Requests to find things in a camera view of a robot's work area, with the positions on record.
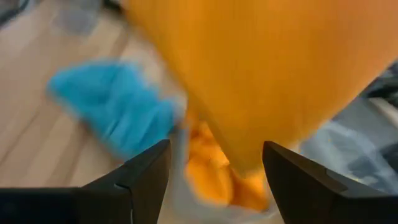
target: blue towel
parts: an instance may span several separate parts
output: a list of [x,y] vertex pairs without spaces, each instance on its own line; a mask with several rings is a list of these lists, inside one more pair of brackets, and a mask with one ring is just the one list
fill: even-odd
[[160,100],[131,64],[97,61],[68,68],[47,89],[124,160],[167,139],[176,122],[174,102]]

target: wooden floor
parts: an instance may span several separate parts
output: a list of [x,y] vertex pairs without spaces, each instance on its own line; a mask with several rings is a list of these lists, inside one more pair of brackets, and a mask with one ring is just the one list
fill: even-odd
[[101,12],[89,35],[76,35],[57,22],[61,5],[42,1],[0,29],[0,187],[81,186],[121,163],[46,95],[57,70],[121,58],[164,82],[155,51],[123,19]]

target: blue cloth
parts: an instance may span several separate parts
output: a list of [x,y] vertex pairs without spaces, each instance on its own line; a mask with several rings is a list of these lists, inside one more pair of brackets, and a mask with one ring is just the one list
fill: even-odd
[[47,89],[125,160],[167,139],[175,124],[173,101],[158,99],[131,64],[97,61],[68,68]]

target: orange cloth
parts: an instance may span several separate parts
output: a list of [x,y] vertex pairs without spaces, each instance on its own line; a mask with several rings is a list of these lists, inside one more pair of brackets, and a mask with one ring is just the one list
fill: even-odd
[[291,147],[398,55],[397,0],[129,0],[240,174]]
[[204,121],[192,123],[185,175],[202,200],[257,211],[268,208],[264,170],[245,178],[237,175]]

